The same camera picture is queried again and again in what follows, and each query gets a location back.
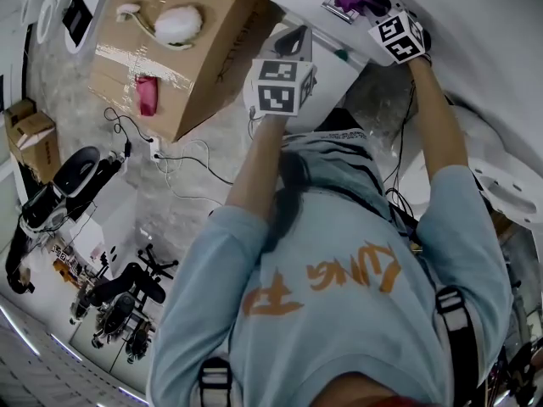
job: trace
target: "shirt sleeve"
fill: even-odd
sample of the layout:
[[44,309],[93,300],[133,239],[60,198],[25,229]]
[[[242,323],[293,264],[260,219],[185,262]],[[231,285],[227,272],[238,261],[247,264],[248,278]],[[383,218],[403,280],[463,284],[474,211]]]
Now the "shirt sleeve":
[[469,168],[449,166],[435,174],[417,235],[441,282],[460,288],[478,313],[486,374],[507,335],[512,293],[494,226]]
[[236,207],[217,209],[176,273],[153,340],[147,395],[156,407],[189,405],[199,367],[238,314],[267,224]]

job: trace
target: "green object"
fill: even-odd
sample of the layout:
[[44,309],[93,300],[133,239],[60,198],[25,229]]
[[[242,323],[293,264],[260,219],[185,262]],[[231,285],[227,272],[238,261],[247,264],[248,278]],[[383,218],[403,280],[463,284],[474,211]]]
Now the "green object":
[[349,53],[347,53],[347,50],[336,50],[333,53],[344,62],[346,62],[349,59]]

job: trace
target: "light blue t-shirt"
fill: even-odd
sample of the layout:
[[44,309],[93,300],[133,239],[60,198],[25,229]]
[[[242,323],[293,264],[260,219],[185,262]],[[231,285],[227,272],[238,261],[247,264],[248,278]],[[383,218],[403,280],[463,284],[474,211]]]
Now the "light blue t-shirt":
[[[231,332],[244,405],[307,406],[336,376],[360,372],[399,395],[450,405],[452,376],[434,331],[432,283],[390,222],[309,190],[288,235],[260,251],[268,225],[223,207],[176,274],[153,343],[148,400],[188,406],[202,362]],[[417,235],[441,282],[460,287],[484,331],[489,369],[512,303],[506,266],[471,171],[432,182]]]

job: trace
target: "pink object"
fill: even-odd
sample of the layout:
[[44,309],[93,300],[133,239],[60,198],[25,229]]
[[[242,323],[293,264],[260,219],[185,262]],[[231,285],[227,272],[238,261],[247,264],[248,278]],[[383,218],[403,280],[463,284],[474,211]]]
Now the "pink object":
[[154,116],[159,103],[159,80],[148,75],[136,76],[136,92],[142,116]]

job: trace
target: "concrete floor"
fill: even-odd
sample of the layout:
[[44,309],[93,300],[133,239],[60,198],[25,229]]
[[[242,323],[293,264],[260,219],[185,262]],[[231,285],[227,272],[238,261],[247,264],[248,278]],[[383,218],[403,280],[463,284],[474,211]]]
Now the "concrete floor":
[[[31,42],[28,96],[56,121],[63,161],[77,149],[88,145],[99,148],[102,155],[109,150],[121,151],[124,147],[124,136],[114,134],[113,124],[104,118],[108,104],[88,90],[94,46],[95,40],[90,39],[74,56],[65,48],[64,35],[57,35],[41,46],[37,46],[35,39]],[[369,65],[347,96],[345,107],[369,134],[374,135],[372,148],[382,173],[388,174],[395,167],[396,159],[390,152],[390,143],[405,114],[410,83],[405,67]],[[180,141],[163,144],[162,149],[177,156],[187,142],[204,140],[210,147],[211,169],[233,181],[249,148],[247,123],[248,117],[239,98]],[[218,205],[174,196],[165,183],[164,175],[149,159],[148,144],[137,136],[129,121],[123,125],[133,144],[124,179],[138,190],[135,242],[142,248],[151,237],[156,253],[163,259],[182,260],[208,214]],[[188,146],[185,154],[203,161],[206,158],[206,152],[199,143]],[[176,167],[176,163],[171,161],[170,169]],[[219,202],[225,200],[229,188],[205,168],[190,161],[185,161],[177,173],[170,175],[170,182],[177,194]]]

